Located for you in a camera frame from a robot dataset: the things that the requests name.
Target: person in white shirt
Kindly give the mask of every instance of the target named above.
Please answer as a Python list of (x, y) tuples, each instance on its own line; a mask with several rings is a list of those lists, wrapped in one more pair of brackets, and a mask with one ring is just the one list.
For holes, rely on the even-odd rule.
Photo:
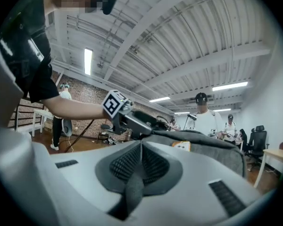
[[(63, 83), (60, 85), (60, 89), (62, 90), (60, 92), (60, 96), (62, 98), (71, 100), (71, 95), (68, 92), (69, 85), (67, 83)], [(50, 147), (56, 151), (58, 151), (58, 145), (62, 134), (62, 120), (63, 118), (53, 116), (53, 121), (52, 121), (53, 144), (51, 144)]]
[(180, 131), (180, 125), (178, 125), (175, 121), (175, 119), (172, 119), (170, 122), (170, 131)]
[(235, 138), (238, 136), (237, 128), (235, 122), (233, 122), (234, 116), (229, 114), (227, 117), (227, 122), (225, 123), (225, 129), (223, 135), (225, 136), (225, 141), (236, 145)]
[(186, 129), (199, 131), (206, 136), (221, 138), (224, 124), (220, 114), (208, 109), (208, 97), (205, 93), (198, 93), (195, 99), (198, 111), (193, 115), (197, 119), (189, 118)]

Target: black and white marker cube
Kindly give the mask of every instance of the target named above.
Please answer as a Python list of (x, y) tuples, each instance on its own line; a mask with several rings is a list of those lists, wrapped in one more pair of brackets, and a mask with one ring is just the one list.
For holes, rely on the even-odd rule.
[(126, 103), (128, 98), (126, 98), (121, 92), (118, 90), (111, 90), (106, 95), (102, 106), (107, 114), (114, 118), (117, 112), (122, 108), (122, 106)]

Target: person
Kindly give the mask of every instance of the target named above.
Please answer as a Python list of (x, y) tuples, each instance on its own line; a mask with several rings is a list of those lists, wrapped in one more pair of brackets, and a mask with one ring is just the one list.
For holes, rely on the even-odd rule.
[[(67, 83), (63, 83), (60, 85), (60, 96), (62, 98), (71, 100), (71, 95), (68, 92), (69, 89), (69, 85)], [(50, 147), (56, 151), (59, 150), (59, 141), (60, 141), (60, 137), (62, 134), (62, 120), (63, 118), (57, 117), (57, 116), (53, 116), (53, 120), (52, 120), (52, 135), (53, 135), (53, 139), (52, 139), (52, 144), (50, 145)]]
[(180, 131), (180, 125), (176, 123), (174, 118), (171, 120), (169, 128), (170, 131)]
[(233, 122), (234, 116), (229, 114), (227, 116), (227, 122), (225, 123), (225, 129), (222, 134), (225, 137), (225, 141), (233, 145), (236, 145), (235, 138), (238, 136), (235, 122)]
[(220, 114), (208, 109), (208, 97), (205, 93), (198, 93), (195, 100), (197, 112), (193, 115), (197, 119), (194, 121), (189, 118), (186, 128), (199, 131), (206, 136), (221, 138), (223, 123)]
[[(29, 93), (31, 103), (41, 101), (57, 117), (68, 120), (109, 119), (101, 105), (69, 100), (59, 95), (57, 87), (51, 79), (50, 44), (45, 33), (45, 16), (50, 12), (56, 9), (73, 11), (77, 8), (80, 10), (85, 8), (92, 10), (96, 4), (97, 0), (20, 0), (11, 10), (9, 19), (6, 19), (0, 28), (0, 50), (6, 64), (16, 78), (16, 84), (22, 89), (24, 97)], [(17, 22), (19, 26), (11, 26), (11, 21)], [(18, 39), (17, 46), (20, 52), (9, 56), (2, 41), (11, 39), (9, 32), (11, 27), (25, 31), (25, 36), (30, 39)], [(21, 50), (26, 44), (28, 48), (34, 46), (34, 51), (38, 51), (38, 54), (34, 55), (34, 58), (38, 57), (35, 59), (38, 64), (30, 62), (29, 70), (17, 66), (15, 63), (17, 58), (14, 58), (18, 56), (22, 61), (28, 61), (25, 57), (27, 55), (24, 53), (25, 50)], [(17, 73), (19, 68), (23, 69), (23, 72), (29, 71), (29, 74)]]
[(239, 139), (243, 141), (242, 151), (245, 152), (246, 149), (247, 149), (247, 135), (246, 135), (244, 129), (240, 129)]

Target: white shoe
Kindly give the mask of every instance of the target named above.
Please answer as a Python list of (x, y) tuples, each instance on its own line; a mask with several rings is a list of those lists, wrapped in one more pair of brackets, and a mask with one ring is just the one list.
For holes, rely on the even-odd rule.
[(54, 146), (53, 144), (51, 144), (50, 147), (51, 147), (53, 150), (58, 151), (58, 146)]

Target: wooden floor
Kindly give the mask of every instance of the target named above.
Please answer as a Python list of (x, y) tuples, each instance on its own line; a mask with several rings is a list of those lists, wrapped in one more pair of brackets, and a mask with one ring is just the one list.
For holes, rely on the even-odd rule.
[[(72, 143), (74, 141), (74, 138), (71, 137), (70, 142)], [(51, 149), (50, 145), (52, 144), (52, 134), (49, 132), (44, 131), (43, 133), (37, 132), (35, 133), (35, 137), (32, 138), (35, 142), (40, 142), (44, 144), (49, 152), (49, 154), (55, 154), (55, 153), (63, 153), (65, 149), (69, 146), (68, 139), (66, 137), (61, 137), (60, 139), (60, 146), (59, 151), (55, 151)], [(88, 151), (93, 149), (99, 149), (104, 148), (106, 146), (109, 146), (108, 144), (102, 143), (102, 141), (99, 141), (99, 143), (96, 143), (96, 140), (92, 139), (86, 139), (81, 138), (77, 141), (77, 143), (73, 146), (74, 152), (81, 152), (81, 151)], [(247, 180), (254, 185), (255, 181), (257, 179), (258, 173), (259, 173), (259, 167), (255, 167), (251, 172), (247, 171), (248, 176)], [(266, 172), (264, 171), (261, 177), (261, 180), (258, 185), (258, 190), (261, 194), (265, 194), (269, 192), (270, 190), (277, 187), (279, 183), (279, 179), (276, 174), (273, 172)]]

